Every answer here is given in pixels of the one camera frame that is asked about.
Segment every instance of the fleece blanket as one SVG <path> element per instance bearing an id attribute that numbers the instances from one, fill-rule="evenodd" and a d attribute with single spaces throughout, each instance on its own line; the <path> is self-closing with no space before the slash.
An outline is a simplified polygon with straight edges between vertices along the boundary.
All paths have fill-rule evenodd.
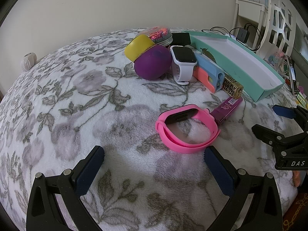
<path id="1" fill-rule="evenodd" d="M 169 150 L 155 121 L 161 112 L 190 103 L 213 110 L 228 95 L 212 94 L 198 81 L 178 85 L 170 73 L 155 81 L 139 78 L 124 55 L 139 31 L 106 33 L 58 49 L 21 73 L 2 100 L 0 201 L 20 230 L 26 229 L 35 174 L 59 175 L 95 145 L 104 147 L 105 160 L 81 199 L 103 230 L 206 230 L 227 202 L 203 152 Z M 272 110 L 274 104 L 295 102 L 285 88 L 258 103 L 245 93 L 243 98 L 213 145 L 235 168 L 260 176 L 271 172 L 285 212 L 297 194 L 292 172 L 275 170 L 271 148 L 255 138 L 251 127 L 258 123 L 286 136 L 299 133 L 294 121 Z M 208 129 L 193 120 L 173 128 L 188 142 L 208 137 Z M 68 226 L 76 230 L 58 200 Z"/>

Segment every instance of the twine ball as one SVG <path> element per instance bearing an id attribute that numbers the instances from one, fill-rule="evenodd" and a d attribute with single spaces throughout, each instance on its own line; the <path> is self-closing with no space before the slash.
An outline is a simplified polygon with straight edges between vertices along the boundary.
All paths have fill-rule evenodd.
<path id="1" fill-rule="evenodd" d="M 29 71 L 32 67 L 36 64 L 36 54 L 35 53 L 28 53 L 24 56 L 20 63 L 20 67 L 23 71 Z"/>

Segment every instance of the pink fitness tracker band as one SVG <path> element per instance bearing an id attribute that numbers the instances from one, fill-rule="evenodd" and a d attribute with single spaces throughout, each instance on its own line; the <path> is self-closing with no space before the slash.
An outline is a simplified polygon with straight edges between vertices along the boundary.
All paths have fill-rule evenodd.
<path id="1" fill-rule="evenodd" d="M 189 118 L 198 119 L 209 128 L 211 136 L 207 141 L 199 144 L 185 143 L 176 137 L 167 127 L 167 124 L 181 122 Z M 205 149 L 217 138 L 220 133 L 220 129 L 218 129 L 214 117 L 210 115 L 209 110 L 202 110 L 195 104 L 189 104 L 163 112 L 156 121 L 155 129 L 159 133 L 163 143 L 168 148 L 184 154 L 195 153 Z"/>

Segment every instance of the teal box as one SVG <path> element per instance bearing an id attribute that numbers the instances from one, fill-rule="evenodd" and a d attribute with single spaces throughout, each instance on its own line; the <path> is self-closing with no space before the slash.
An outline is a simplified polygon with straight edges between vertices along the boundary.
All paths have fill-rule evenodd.
<path id="1" fill-rule="evenodd" d="M 243 85 L 255 102 L 283 86 L 284 79 L 268 63 L 235 39 L 216 33 L 185 32 L 190 34 L 191 46 Z"/>

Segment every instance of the blue gripper pad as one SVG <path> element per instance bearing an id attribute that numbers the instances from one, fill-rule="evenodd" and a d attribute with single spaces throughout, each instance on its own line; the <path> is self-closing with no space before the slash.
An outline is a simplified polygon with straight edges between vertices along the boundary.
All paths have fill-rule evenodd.
<path id="1" fill-rule="evenodd" d="M 237 180 L 236 170 L 233 165 L 228 160 L 225 160 L 214 146 L 209 146 L 205 149 L 204 161 L 213 174 L 222 193 L 232 197 Z"/>
<path id="2" fill-rule="evenodd" d="M 296 117 L 295 112 L 291 108 L 274 105 L 273 110 L 276 113 L 276 115 L 283 116 L 286 118 L 294 119 Z"/>
<path id="3" fill-rule="evenodd" d="M 101 146 L 95 146 L 87 157 L 80 160 L 73 169 L 72 180 L 75 182 L 75 193 L 78 196 L 85 195 L 88 192 L 104 161 L 104 156 L 104 149 Z"/>

